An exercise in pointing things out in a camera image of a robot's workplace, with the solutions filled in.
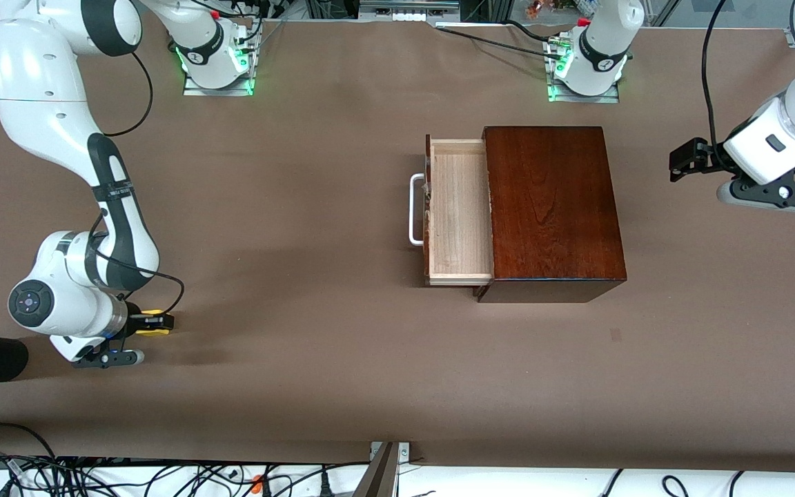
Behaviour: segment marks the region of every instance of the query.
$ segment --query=open drawer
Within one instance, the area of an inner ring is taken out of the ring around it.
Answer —
[[[425,180],[423,235],[414,183]],[[599,127],[488,127],[426,136],[410,181],[410,240],[426,283],[472,286],[480,302],[588,302],[627,279]]]

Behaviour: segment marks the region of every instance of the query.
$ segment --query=drawer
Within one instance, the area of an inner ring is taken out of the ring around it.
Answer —
[[[426,136],[425,166],[411,179],[409,223],[430,286],[472,286],[479,302],[588,302],[627,279],[601,128]],[[422,180],[415,240],[414,183]]]
[[[487,154],[483,139],[428,139],[423,220],[426,280],[482,286],[493,279]]]

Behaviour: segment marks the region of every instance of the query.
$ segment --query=wooden cabinet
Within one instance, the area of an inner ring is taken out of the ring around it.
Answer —
[[[480,302],[588,302],[627,279],[600,127],[488,127],[426,138],[431,286]]]

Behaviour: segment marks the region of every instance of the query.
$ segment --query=white handle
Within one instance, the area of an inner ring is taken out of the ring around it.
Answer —
[[[416,203],[416,194],[415,194],[415,192],[413,190],[413,186],[419,180],[422,180],[422,181],[425,180],[425,173],[417,173],[417,174],[413,174],[413,176],[410,176],[410,218],[409,218],[409,221],[407,222],[407,224],[408,224],[407,233],[408,233],[408,235],[410,237],[410,243],[413,243],[413,245],[416,245],[416,246],[421,246],[422,245],[422,240],[417,240],[417,239],[413,238],[413,212],[416,211],[416,209],[414,208],[415,207],[414,204]]]

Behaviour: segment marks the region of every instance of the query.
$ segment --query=wood grain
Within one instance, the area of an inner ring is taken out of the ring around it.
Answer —
[[[493,243],[483,141],[430,139],[429,152],[429,283],[489,283]]]
[[[600,127],[484,130],[496,280],[626,280]]]

